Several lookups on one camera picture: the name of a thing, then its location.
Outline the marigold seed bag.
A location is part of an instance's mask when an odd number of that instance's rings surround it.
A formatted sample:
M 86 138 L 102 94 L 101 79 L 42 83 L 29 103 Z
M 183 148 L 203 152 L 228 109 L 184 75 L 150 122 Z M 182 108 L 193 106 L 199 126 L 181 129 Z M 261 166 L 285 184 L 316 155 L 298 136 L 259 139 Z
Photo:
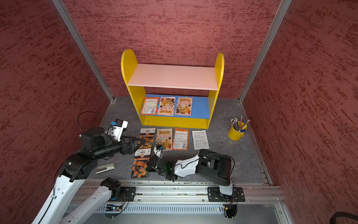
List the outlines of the marigold seed bag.
M 139 137 L 145 140 L 145 143 L 139 149 L 154 148 L 156 128 L 142 128 Z
M 151 148 L 138 149 L 134 154 L 131 178 L 146 178 L 148 176 L 148 165 Z

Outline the white seed bag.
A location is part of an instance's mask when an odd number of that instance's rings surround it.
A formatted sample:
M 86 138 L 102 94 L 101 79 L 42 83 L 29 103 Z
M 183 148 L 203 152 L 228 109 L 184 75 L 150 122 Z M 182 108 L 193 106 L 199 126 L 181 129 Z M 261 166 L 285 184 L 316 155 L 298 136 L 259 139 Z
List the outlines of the white seed bag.
M 192 131 L 195 150 L 209 149 L 209 142 L 205 130 Z

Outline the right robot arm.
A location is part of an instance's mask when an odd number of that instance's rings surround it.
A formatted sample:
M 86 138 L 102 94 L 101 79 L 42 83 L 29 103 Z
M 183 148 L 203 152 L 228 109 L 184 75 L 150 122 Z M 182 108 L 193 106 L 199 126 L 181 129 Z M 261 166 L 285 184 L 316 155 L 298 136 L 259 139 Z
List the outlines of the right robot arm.
M 156 172 L 172 182 L 179 177 L 198 175 L 219 186 L 218 196 L 223 201 L 233 202 L 235 200 L 232 180 L 235 160 L 229 155 L 201 149 L 196 156 L 189 159 L 167 161 L 154 154 L 147 166 L 149 172 Z

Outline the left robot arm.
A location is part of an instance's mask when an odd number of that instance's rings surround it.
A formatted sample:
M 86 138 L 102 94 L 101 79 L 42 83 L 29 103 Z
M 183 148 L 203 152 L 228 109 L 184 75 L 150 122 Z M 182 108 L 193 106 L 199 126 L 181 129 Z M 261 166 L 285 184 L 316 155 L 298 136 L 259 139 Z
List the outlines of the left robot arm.
M 145 139 L 108 135 L 105 129 L 94 127 L 80 136 L 81 149 L 69 156 L 59 168 L 52 192 L 33 220 L 34 224 L 83 224 L 101 205 L 124 203 L 128 206 L 134 199 L 135 188 L 121 189 L 118 180 L 107 178 L 98 189 L 69 215 L 64 216 L 73 197 L 97 167 L 98 161 L 116 153 L 134 154 Z

